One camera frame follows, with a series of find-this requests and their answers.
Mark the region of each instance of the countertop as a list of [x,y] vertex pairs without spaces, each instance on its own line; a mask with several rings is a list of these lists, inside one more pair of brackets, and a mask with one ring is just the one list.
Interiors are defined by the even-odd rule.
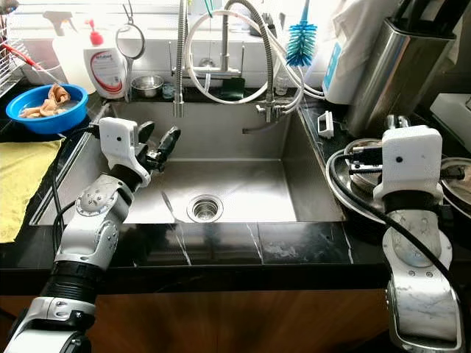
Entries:
[[[93,94],[89,119],[101,107],[102,101]],[[326,109],[333,111],[336,121],[331,140],[316,133],[316,118]],[[307,99],[301,111],[324,163],[353,140],[339,123],[345,107]],[[429,116],[414,118],[435,124]],[[452,136],[440,131],[446,155],[468,157]],[[0,132],[0,142],[35,138],[15,124]],[[70,152],[65,152],[60,165]],[[49,189],[49,180],[50,171],[29,203],[16,241],[0,245],[0,294],[35,295],[46,282],[53,260],[52,227],[30,226],[29,219]],[[389,272],[378,245],[384,226],[352,213],[347,217],[344,222],[326,223],[126,224],[100,293],[386,287]],[[456,223],[447,232],[455,237],[451,271],[471,288],[471,246],[460,236],[466,234],[463,227]]]

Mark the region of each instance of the spray bottle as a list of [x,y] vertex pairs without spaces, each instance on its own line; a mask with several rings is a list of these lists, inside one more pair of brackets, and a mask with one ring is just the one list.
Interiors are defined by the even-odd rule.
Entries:
[[[43,17],[52,22],[56,37],[52,41],[52,48],[59,60],[60,66],[65,74],[68,83],[83,87],[88,94],[95,92],[95,87],[90,80],[83,61],[82,40],[72,23],[72,13],[62,11],[45,11]],[[73,31],[67,31],[62,27],[64,22],[68,22]]]

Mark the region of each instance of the red pump cap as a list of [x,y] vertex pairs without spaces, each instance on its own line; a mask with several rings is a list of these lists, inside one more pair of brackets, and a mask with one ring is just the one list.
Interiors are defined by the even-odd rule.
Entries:
[[89,24],[90,27],[91,27],[90,42],[94,46],[102,45],[103,44],[103,37],[102,37],[102,35],[99,34],[99,32],[97,32],[95,30],[95,22],[93,22],[93,20],[87,20],[85,23]]

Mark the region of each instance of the drain strainer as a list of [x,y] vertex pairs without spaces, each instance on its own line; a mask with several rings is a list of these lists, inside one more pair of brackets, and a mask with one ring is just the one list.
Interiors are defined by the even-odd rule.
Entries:
[[199,195],[186,208],[188,217],[198,223],[217,221],[222,215],[222,202],[213,195]]

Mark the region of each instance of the small metal cup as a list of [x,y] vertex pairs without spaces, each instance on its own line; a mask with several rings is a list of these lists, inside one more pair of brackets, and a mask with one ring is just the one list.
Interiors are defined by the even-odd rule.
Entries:
[[132,83],[132,89],[140,97],[153,98],[162,92],[163,78],[160,76],[141,76],[135,78]]

